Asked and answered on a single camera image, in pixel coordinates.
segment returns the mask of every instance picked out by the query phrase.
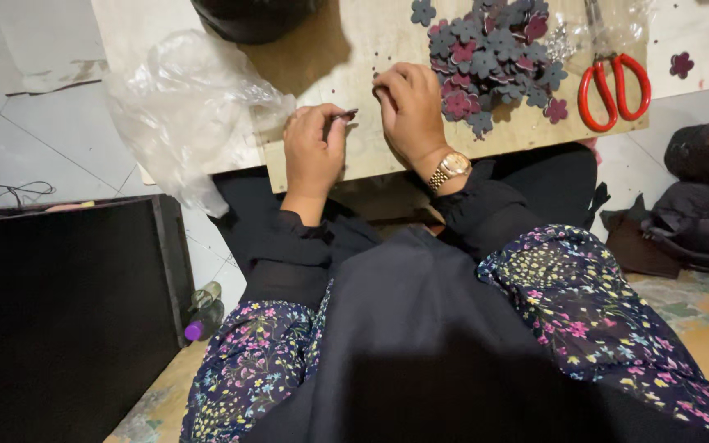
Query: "scissor handle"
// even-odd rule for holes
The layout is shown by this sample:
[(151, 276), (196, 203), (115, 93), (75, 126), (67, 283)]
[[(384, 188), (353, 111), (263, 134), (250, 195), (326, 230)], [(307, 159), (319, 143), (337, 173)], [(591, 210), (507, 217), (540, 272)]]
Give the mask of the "scissor handle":
[[(592, 80), (593, 74), (596, 77), (598, 93), (604, 100), (606, 111), (609, 113), (609, 122), (605, 125), (600, 125), (592, 118), (592, 114), (590, 114), (587, 93), (590, 90), (590, 81)], [(622, 95), (625, 97), (625, 85), (623, 85)], [(579, 114), (581, 115), (581, 119), (585, 122), (585, 125), (595, 132), (606, 132), (617, 124), (617, 106), (615, 105), (615, 100), (611, 97), (608, 85), (606, 85), (603, 62), (596, 62), (594, 66), (587, 68), (585, 75), (581, 77), (581, 84), (579, 85)]]
[[(636, 78), (639, 79), (639, 87), (642, 91), (642, 103), (639, 110), (635, 113), (628, 111), (628, 106), (625, 105), (625, 74), (622, 71), (622, 66), (628, 66), (628, 69), (634, 71)], [(620, 115), (627, 121), (634, 121), (647, 112), (650, 107), (650, 95), (652, 89), (650, 87), (650, 78), (647, 76), (647, 71), (636, 60), (626, 54), (620, 54), (611, 60), (611, 67), (615, 71), (615, 83), (617, 84), (617, 107)]]

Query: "watch face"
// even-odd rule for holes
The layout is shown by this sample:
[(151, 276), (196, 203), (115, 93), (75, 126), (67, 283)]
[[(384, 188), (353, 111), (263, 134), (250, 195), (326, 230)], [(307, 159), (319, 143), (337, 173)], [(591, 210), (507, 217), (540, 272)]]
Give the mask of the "watch face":
[(444, 165), (453, 174), (465, 174), (469, 169), (469, 160), (456, 152), (445, 157)]

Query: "hand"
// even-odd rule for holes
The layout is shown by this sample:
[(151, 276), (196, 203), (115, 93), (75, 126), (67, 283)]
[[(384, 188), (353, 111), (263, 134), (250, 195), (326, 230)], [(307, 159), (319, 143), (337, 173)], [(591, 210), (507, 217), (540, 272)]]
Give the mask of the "hand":
[(300, 215), (305, 226), (318, 226), (327, 194), (343, 169), (344, 136), (353, 117), (343, 116), (330, 125), (324, 140), (325, 125), (346, 110), (326, 103), (303, 106), (286, 121), (284, 152), (288, 190), (281, 205)]
[(384, 134), (425, 181), (453, 149), (445, 140), (437, 75), (426, 66), (396, 63), (377, 77)]

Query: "left hand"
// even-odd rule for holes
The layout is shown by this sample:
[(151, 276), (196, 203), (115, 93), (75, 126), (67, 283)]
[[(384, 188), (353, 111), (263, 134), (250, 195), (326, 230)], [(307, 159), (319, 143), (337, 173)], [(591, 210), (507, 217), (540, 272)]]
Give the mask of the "left hand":
[(288, 190), (283, 210), (300, 215), (305, 226), (318, 226), (330, 188), (343, 170), (345, 130), (351, 117), (341, 117), (330, 126), (324, 140), (325, 125), (346, 110), (326, 103), (303, 106), (286, 122), (284, 152)]

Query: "right hand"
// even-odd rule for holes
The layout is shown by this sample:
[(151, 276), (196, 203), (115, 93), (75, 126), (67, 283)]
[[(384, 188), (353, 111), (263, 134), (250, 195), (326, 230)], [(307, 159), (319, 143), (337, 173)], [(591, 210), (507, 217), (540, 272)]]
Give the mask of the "right hand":
[(437, 75), (426, 66), (396, 63), (373, 81), (384, 134), (423, 180), (453, 150), (445, 140)]

